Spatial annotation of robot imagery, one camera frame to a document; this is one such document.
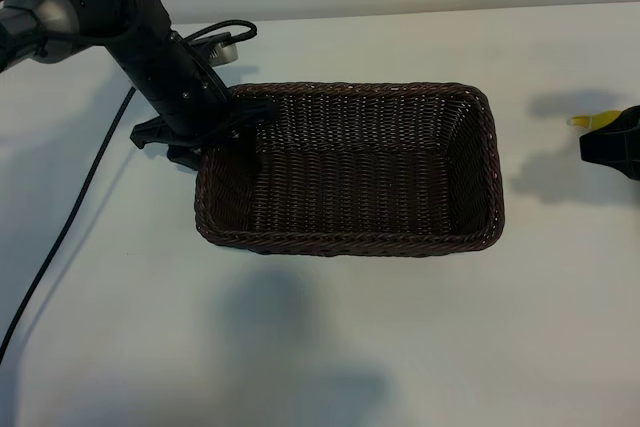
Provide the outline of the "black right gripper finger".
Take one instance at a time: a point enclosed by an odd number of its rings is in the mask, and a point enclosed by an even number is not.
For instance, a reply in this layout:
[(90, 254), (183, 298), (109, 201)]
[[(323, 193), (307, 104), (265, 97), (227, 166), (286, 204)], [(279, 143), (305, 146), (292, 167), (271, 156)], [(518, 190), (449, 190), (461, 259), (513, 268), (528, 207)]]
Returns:
[(622, 140), (629, 134), (639, 130), (639, 106), (623, 110), (619, 116), (602, 129), (602, 135), (607, 139)]
[(639, 131), (590, 132), (579, 138), (581, 159), (606, 166), (626, 177), (639, 176)]

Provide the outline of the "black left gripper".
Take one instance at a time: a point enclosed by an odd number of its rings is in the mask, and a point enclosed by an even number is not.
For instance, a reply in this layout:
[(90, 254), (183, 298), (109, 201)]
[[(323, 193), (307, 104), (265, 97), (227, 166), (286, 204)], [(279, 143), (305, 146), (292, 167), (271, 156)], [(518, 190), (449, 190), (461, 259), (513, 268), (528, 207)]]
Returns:
[[(226, 85), (171, 29), (160, 35), (139, 31), (113, 46), (113, 58), (160, 116), (133, 128), (134, 145), (166, 145), (170, 162), (198, 170), (202, 154), (195, 136), (210, 132), (232, 110)], [(251, 145), (257, 129), (275, 122), (278, 115), (269, 99), (236, 99), (232, 145)]]

